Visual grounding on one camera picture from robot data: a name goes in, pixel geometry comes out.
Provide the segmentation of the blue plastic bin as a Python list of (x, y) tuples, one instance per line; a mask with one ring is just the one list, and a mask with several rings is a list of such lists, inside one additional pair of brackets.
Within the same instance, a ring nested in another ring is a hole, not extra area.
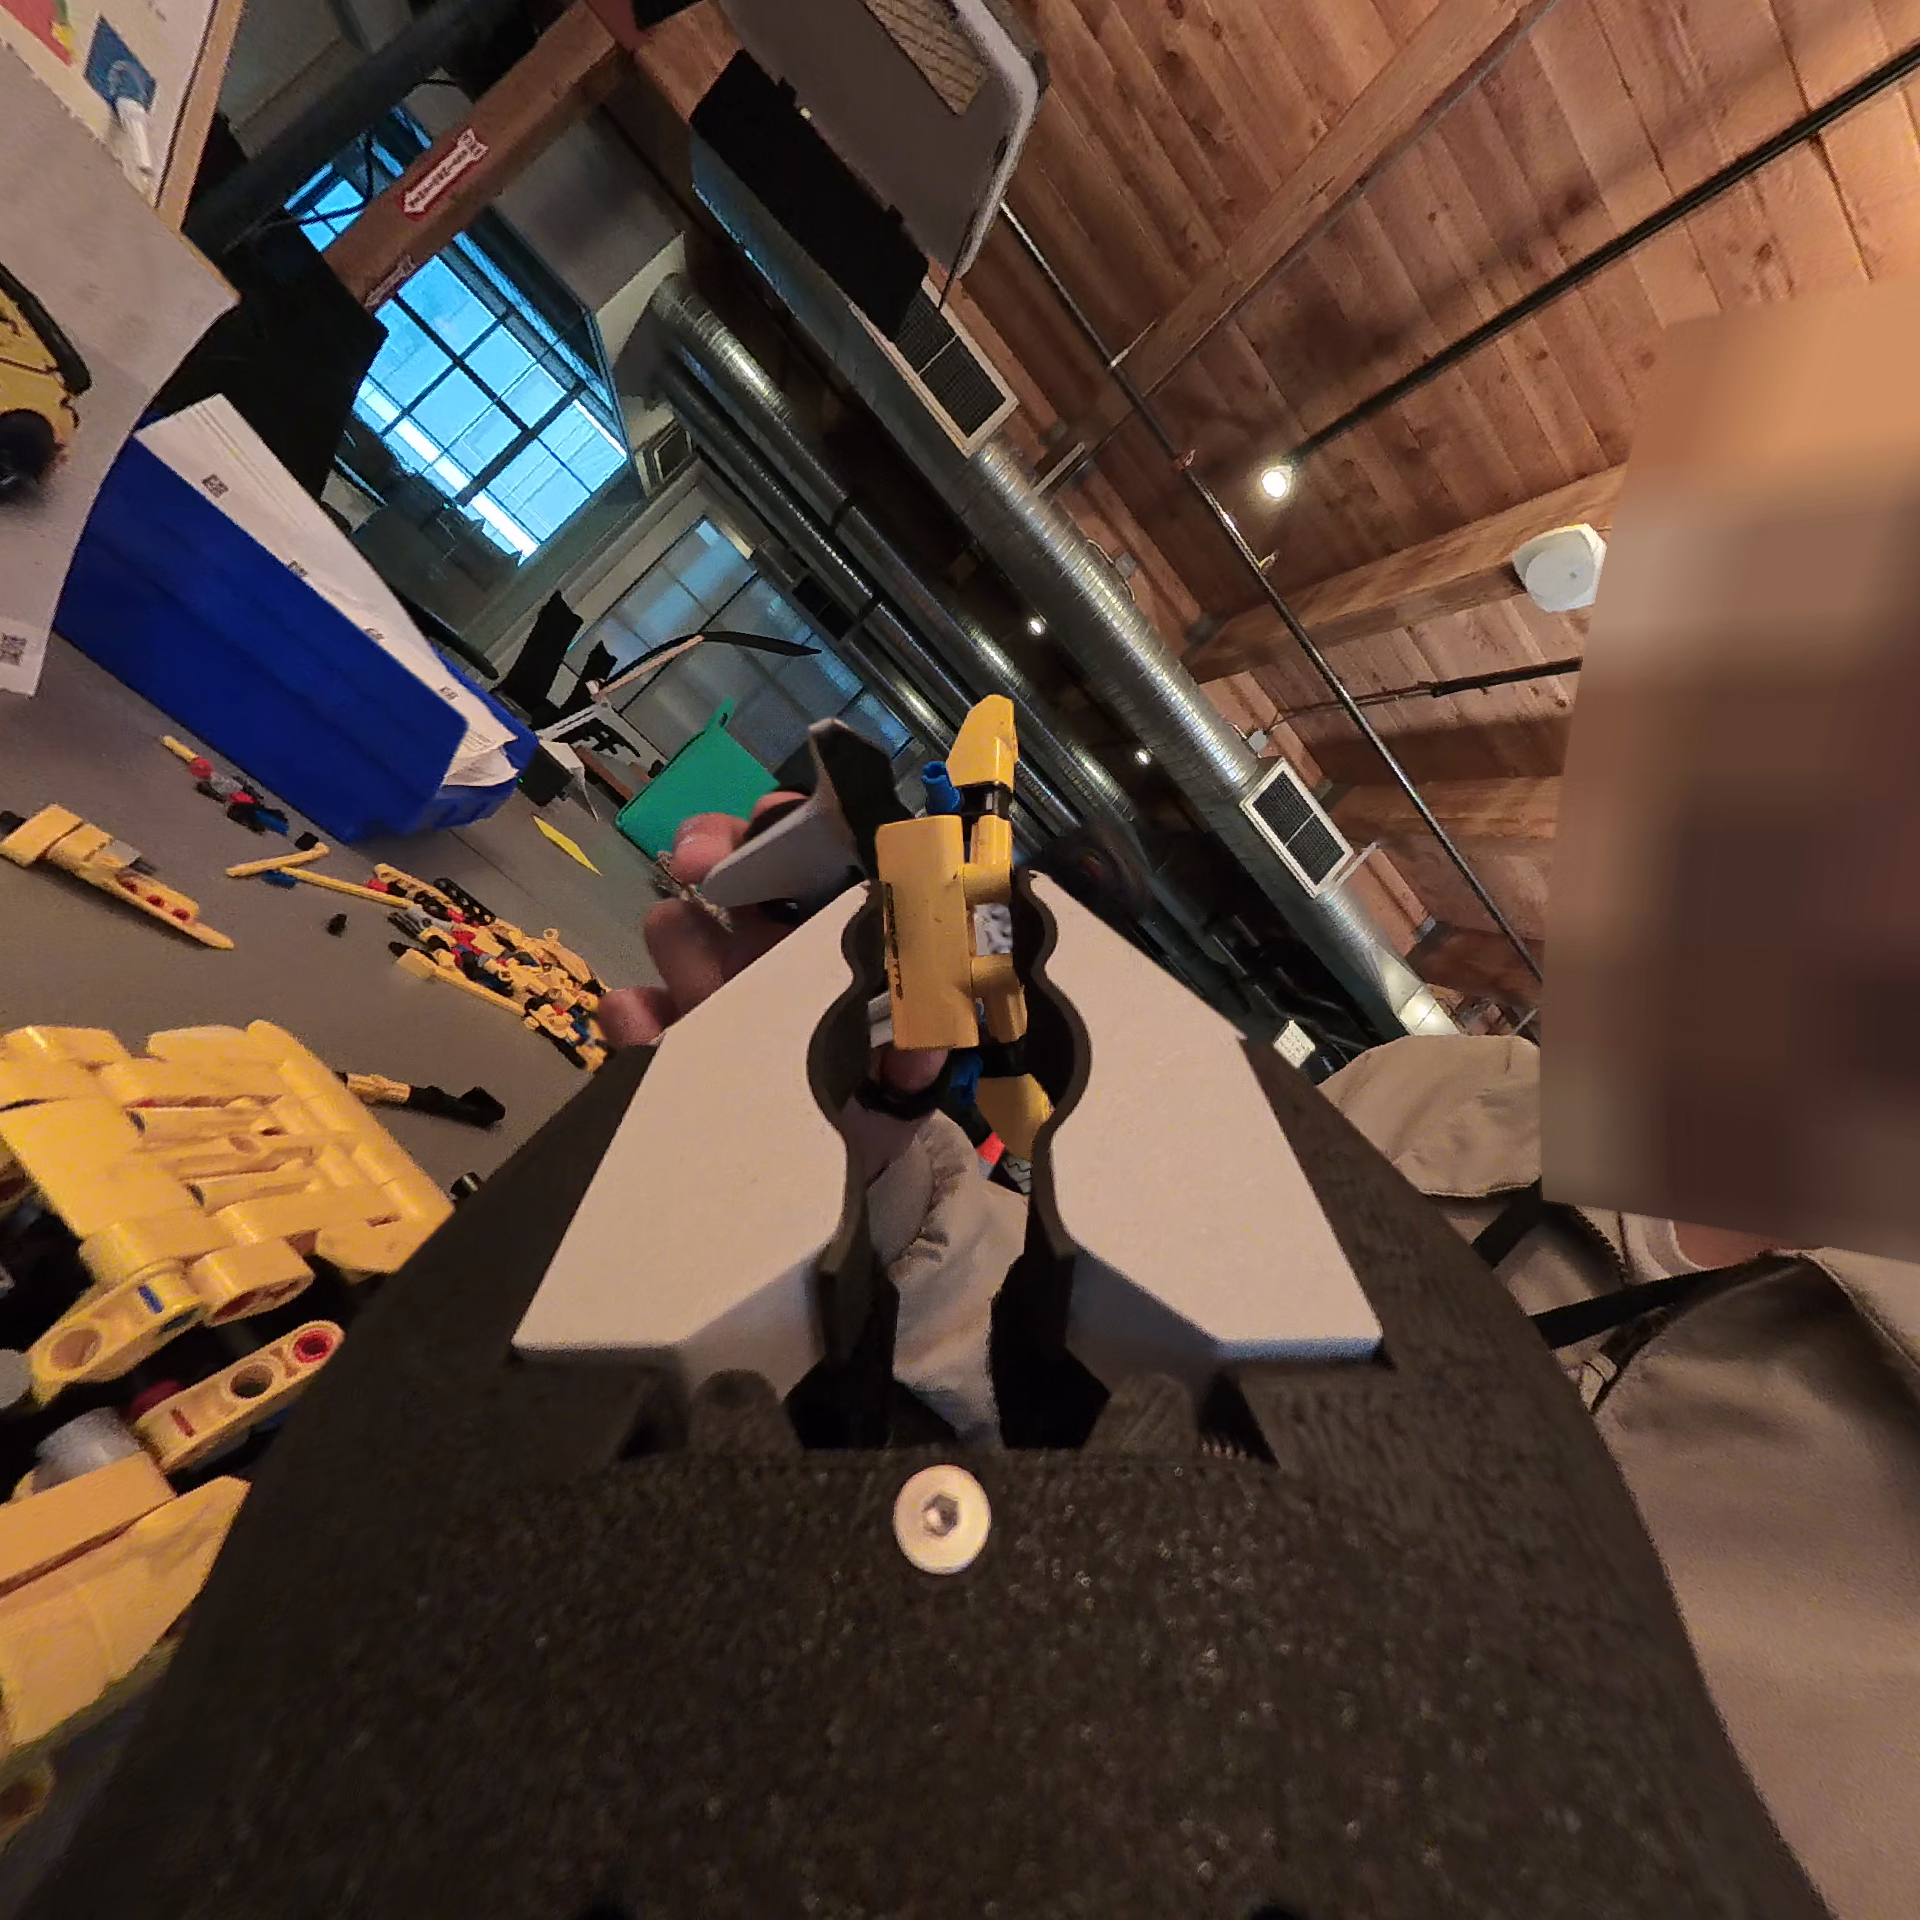
[(451, 784), (458, 710), (143, 441), (96, 491), (56, 630), (346, 842), (490, 818), (543, 752), (481, 697), (501, 776)]

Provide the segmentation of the large paned window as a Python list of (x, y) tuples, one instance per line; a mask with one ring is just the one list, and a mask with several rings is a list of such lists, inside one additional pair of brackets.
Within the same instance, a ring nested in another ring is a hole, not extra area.
[(488, 579), (630, 473), (594, 315), (501, 214), (458, 229), (372, 319), (385, 347), (331, 471)]

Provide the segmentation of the yellow panel assembly blue pins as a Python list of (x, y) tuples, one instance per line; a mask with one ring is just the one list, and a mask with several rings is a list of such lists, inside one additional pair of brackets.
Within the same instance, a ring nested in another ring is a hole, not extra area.
[(943, 808), (874, 831), (874, 899), (894, 1042), (975, 1048), (975, 1113), (1027, 1165), (1049, 1116), (1027, 1073), (1027, 986), (1011, 956), (975, 944), (975, 915), (1017, 899), (1017, 767), (1017, 703), (986, 697), (925, 767), (925, 797)]

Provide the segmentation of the white notice board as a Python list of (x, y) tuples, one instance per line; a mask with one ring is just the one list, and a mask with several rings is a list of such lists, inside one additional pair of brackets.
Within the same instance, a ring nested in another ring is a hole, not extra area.
[(8, 0), (0, 43), (180, 229), (235, 21), (235, 0)]

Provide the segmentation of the grey instruction booklet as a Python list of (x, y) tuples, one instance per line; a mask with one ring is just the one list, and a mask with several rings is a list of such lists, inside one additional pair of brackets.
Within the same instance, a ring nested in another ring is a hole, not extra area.
[(33, 697), (96, 491), (229, 280), (0, 56), (0, 687)]

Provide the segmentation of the white ceiling sensor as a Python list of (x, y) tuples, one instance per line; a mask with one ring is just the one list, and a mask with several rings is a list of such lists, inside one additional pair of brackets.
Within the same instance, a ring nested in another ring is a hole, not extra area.
[(1598, 602), (1604, 553), (1604, 533), (1577, 520), (1517, 544), (1507, 566), (1534, 607), (1569, 614)]

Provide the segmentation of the yellow toy brick car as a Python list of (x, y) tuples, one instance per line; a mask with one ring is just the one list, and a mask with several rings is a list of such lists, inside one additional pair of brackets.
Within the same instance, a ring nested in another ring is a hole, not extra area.
[(290, 1029), (9, 1029), (8, 1833), (180, 1643), (257, 1452), (451, 1198)]

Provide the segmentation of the green plastic bin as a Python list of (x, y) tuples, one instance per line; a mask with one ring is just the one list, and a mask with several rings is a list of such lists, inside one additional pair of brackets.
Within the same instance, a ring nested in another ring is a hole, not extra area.
[(782, 777), (729, 733), (729, 724), (734, 700), (662, 764), (662, 776), (618, 815), (623, 842), (646, 859), (664, 859), (695, 815), (750, 818), (750, 808), (772, 797)]

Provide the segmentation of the grey ceiling air unit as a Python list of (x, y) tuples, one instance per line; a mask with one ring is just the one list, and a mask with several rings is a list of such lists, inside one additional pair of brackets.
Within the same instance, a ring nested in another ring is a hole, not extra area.
[(966, 275), (1049, 87), (1017, 3), (734, 0), (695, 142), (874, 319)]

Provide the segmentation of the person's right hand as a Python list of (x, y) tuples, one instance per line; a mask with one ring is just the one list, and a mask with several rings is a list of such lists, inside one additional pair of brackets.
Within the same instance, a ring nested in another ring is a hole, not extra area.
[[(673, 883), (708, 885), (708, 876), (729, 850), (738, 850), (769, 818), (783, 818), (796, 808), (801, 808), (796, 790), (772, 790), (750, 808), (750, 818), (695, 815), (664, 850)], [(630, 986), (623, 1003), (611, 994), (603, 1019), (601, 1019), (603, 1038), (623, 1031), (623, 1042), (656, 1042), (673, 1022), (682, 1022), (695, 1003), (708, 1003), (725, 981), (734, 981), (750, 959), (764, 959), (790, 929), (796, 924), (772, 919), (764, 903), (729, 910), (729, 924), (715, 924), (700, 903), (662, 899), (646, 915), (646, 950), (651, 950), (662, 981)], [(907, 1139), (925, 1127), (925, 1116), (870, 1113), (870, 1109), (847, 1099), (839, 1127), (862, 1154), (870, 1171), (889, 1171), (907, 1154)]]

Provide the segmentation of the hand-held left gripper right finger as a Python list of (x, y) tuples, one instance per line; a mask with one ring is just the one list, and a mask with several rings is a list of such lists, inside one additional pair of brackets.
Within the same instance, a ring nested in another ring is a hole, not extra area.
[(999, 1438), (1091, 1438), (1136, 1380), (1206, 1405), (1255, 1369), (1379, 1369), (1283, 1124), (1299, 1073), (1049, 876), (1017, 876), (1017, 964), (1049, 1116), (996, 1301)]

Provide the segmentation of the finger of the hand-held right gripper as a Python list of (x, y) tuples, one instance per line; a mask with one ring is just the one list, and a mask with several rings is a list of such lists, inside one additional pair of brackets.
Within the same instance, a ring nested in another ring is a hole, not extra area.
[(874, 831), (905, 827), (894, 755), (826, 717), (808, 728), (813, 790), (769, 818), (700, 883), (712, 910), (796, 903), (826, 910), (874, 876)]

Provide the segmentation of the yellow panel with red pins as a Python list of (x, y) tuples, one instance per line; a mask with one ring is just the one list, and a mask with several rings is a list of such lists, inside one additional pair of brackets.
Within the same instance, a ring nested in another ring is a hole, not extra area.
[(229, 950), (229, 937), (205, 919), (198, 899), (161, 883), (146, 850), (56, 802), (39, 815), (0, 815), (0, 859), (16, 872), (63, 872), (198, 950)]

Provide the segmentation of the cluster of small pins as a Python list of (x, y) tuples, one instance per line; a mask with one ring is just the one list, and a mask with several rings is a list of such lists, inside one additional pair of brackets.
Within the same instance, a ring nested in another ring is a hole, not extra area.
[(161, 733), (161, 744), (187, 764), (198, 797), (210, 797), (229, 827), (258, 831), (258, 838), (290, 838), (290, 815), (263, 802), (251, 777), (216, 767), (205, 752), (194, 752), (175, 733)]

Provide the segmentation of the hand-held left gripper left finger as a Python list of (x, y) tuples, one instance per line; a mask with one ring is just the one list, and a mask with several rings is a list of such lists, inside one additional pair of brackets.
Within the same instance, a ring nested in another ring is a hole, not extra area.
[(855, 883), (664, 1029), (512, 1326), (520, 1361), (796, 1389), (829, 1353), (826, 1270), (862, 1221), (839, 1116), (870, 1081), (874, 994), (881, 910)]

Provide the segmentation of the black yellow brick assembly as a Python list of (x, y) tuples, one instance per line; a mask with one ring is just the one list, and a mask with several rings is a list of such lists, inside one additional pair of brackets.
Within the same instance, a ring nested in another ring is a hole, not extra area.
[(423, 1113), (423, 1116), (451, 1116), (470, 1127), (495, 1127), (501, 1124), (501, 1099), (490, 1089), (438, 1089), (438, 1084), (401, 1084), (385, 1073), (339, 1073), (339, 1084), (363, 1099), (363, 1109), (398, 1109), (398, 1113)]

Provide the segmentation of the white vent grille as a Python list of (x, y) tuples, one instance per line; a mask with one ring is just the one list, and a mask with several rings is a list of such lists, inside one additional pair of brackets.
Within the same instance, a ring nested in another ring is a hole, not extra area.
[(921, 397), (921, 409), (943, 422), (959, 456), (975, 456), (1017, 417), (1017, 389), (970, 340), (970, 330), (943, 303), (933, 275), (917, 286), (894, 334), (881, 334), (874, 315), (857, 303), (855, 315), (898, 367), (898, 376)]
[(1285, 755), (1257, 764), (1257, 777), (1241, 790), (1238, 815), (1250, 831), (1257, 831), (1302, 899), (1342, 885), (1363, 859)]

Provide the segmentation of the pile of loose brick pieces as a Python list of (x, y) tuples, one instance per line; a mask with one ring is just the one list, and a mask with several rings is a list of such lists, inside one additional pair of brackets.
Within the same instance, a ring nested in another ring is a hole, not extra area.
[(527, 929), (458, 883), (419, 883), (398, 862), (381, 862), (367, 885), (389, 899), (389, 924), (401, 929), (389, 950), (408, 978), (433, 978), (512, 1010), (520, 1029), (543, 1031), (583, 1073), (603, 1065), (603, 981), (562, 929)]

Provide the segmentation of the silver ventilation duct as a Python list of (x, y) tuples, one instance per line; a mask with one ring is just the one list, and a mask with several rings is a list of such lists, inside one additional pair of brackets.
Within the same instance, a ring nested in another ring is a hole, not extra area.
[(1091, 553), (1075, 520), (1046, 500), (1004, 441), (956, 449), (933, 414), (898, 384), (894, 360), (855, 348), (839, 360), (855, 397), (874, 414), (894, 446), (921, 471), (943, 507), (970, 533), (986, 566), (1035, 602), (1049, 640), (1081, 662), (1091, 697), (1128, 724), (1168, 784), (1238, 859), (1238, 872), (1283, 910), (1283, 919), (1331, 964), (1385, 1038), (1455, 1038), (1453, 1010), (1392, 950), (1385, 924), (1350, 885), (1313, 894), (1241, 815), (1257, 784), (1250, 738), (1202, 700), (1191, 670), (1160, 640), (1147, 607)]

